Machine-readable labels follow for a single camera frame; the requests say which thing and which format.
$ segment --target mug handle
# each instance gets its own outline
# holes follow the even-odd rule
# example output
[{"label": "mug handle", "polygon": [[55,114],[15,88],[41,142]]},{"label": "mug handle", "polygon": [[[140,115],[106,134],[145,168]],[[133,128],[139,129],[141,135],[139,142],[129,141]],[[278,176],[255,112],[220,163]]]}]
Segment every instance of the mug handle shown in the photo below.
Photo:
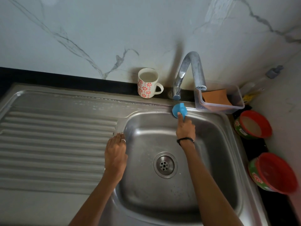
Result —
[{"label": "mug handle", "polygon": [[155,84],[155,86],[158,86],[158,87],[160,87],[160,89],[161,89],[161,91],[160,91],[160,92],[155,92],[155,94],[160,94],[160,93],[162,93],[162,92],[163,92],[163,90],[164,90],[164,87],[163,87],[163,85],[161,85],[160,83],[156,83],[156,84]]}]

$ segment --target wrist band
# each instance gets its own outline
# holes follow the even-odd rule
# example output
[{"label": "wrist band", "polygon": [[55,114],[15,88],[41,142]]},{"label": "wrist band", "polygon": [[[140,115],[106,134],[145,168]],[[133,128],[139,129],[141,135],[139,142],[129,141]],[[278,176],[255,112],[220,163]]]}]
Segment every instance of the wrist band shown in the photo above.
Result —
[{"label": "wrist band", "polygon": [[180,141],[181,140],[190,140],[191,142],[193,142],[194,143],[194,140],[193,139],[191,139],[191,138],[189,138],[189,137],[184,137],[184,138],[180,138],[180,139],[178,139],[177,140],[177,143],[181,146],[181,144],[180,144]]}]

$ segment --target faucet spout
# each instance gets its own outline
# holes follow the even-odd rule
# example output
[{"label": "faucet spout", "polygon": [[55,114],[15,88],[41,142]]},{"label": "faucet spout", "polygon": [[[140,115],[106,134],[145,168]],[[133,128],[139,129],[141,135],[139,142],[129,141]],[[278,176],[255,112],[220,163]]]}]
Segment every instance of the faucet spout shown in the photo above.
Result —
[{"label": "faucet spout", "polygon": [[195,88],[198,90],[206,90],[207,89],[200,56],[197,52],[191,51],[183,59],[183,62],[179,69],[179,73],[172,85],[172,99],[173,100],[181,99],[181,96],[180,96],[181,84],[182,84],[183,78],[187,72],[187,69],[188,69],[190,63],[191,63],[192,75],[193,75],[193,79],[194,79]]}]

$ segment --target sink drain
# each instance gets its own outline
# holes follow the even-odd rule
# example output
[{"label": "sink drain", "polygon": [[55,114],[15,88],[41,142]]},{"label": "sink drain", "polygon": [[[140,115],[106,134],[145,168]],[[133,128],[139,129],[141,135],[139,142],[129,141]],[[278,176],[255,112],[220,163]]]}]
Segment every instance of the sink drain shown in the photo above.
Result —
[{"label": "sink drain", "polygon": [[178,163],[172,154],[161,152],[155,157],[153,167],[160,177],[171,178],[177,173]]}]

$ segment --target white mug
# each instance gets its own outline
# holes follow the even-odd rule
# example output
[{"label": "white mug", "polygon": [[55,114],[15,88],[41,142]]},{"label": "white mug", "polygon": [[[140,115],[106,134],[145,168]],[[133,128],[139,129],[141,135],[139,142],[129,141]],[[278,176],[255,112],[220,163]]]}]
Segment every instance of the white mug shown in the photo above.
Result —
[{"label": "white mug", "polygon": [[[138,94],[143,98],[151,98],[155,94],[163,92],[164,87],[158,83],[159,75],[152,68],[143,68],[138,72]],[[156,92],[156,87],[160,87],[161,91]]]}]

